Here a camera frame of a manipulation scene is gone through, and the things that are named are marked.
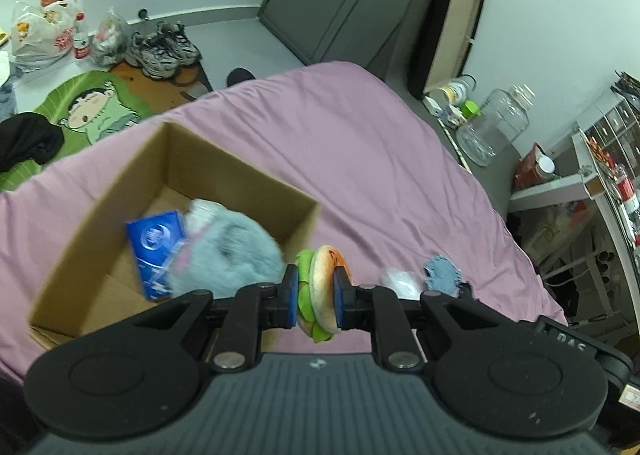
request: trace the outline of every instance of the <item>green rug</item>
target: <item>green rug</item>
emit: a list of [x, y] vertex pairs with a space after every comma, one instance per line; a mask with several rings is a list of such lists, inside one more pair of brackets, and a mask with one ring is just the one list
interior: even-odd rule
[[[34, 112], [62, 127], [65, 136], [65, 144], [48, 164], [154, 115], [145, 101], [129, 91], [127, 83], [100, 70], [62, 83]], [[46, 166], [31, 159], [15, 165], [0, 173], [0, 190], [17, 188]]]

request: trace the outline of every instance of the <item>pink fabric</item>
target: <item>pink fabric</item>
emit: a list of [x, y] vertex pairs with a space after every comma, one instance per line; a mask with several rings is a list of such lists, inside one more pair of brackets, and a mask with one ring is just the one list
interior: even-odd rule
[[[26, 318], [81, 219], [161, 119], [180, 122], [322, 204], [311, 247], [336, 245], [354, 283], [385, 267], [422, 276], [442, 253], [475, 294], [513, 319], [565, 323], [484, 190], [434, 131], [358, 66], [319, 64], [241, 83], [108, 137], [0, 194], [0, 368], [22, 377], [42, 353]], [[366, 351], [365, 333], [314, 345], [298, 329], [285, 351]]]

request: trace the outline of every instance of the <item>gray sneaker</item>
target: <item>gray sneaker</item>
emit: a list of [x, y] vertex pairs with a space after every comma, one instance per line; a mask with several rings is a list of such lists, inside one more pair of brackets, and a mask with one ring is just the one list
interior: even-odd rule
[[164, 38], [164, 44], [172, 56], [178, 58], [180, 65], [188, 67], [200, 60], [200, 51], [191, 43], [184, 33], [184, 25], [161, 21], [158, 23], [158, 34]]
[[142, 73], [153, 80], [173, 78], [180, 70], [180, 62], [169, 54], [159, 34], [145, 38], [139, 32], [134, 33], [124, 59], [132, 67], [142, 68]]

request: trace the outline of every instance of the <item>black slipper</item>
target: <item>black slipper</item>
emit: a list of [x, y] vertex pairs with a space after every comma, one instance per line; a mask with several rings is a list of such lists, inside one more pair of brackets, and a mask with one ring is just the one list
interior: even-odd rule
[[238, 85], [243, 81], [255, 80], [255, 76], [247, 69], [233, 69], [226, 77], [226, 86], [229, 88], [233, 85]]

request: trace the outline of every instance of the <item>shoe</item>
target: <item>shoe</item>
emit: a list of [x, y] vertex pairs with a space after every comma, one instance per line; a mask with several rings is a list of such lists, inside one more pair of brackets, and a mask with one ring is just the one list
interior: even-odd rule
[[180, 65], [188, 67], [200, 60], [200, 51], [191, 43], [184, 33], [184, 25], [161, 21], [158, 23], [158, 34], [164, 38], [164, 43], [171, 55], [180, 61]]
[[164, 38], [158, 34], [145, 38], [134, 33], [124, 59], [132, 67], [142, 68], [142, 73], [153, 80], [173, 78], [180, 70], [180, 62], [169, 54]]
[[226, 77], [226, 86], [229, 88], [233, 85], [238, 85], [243, 81], [255, 80], [255, 76], [247, 69], [233, 69]]

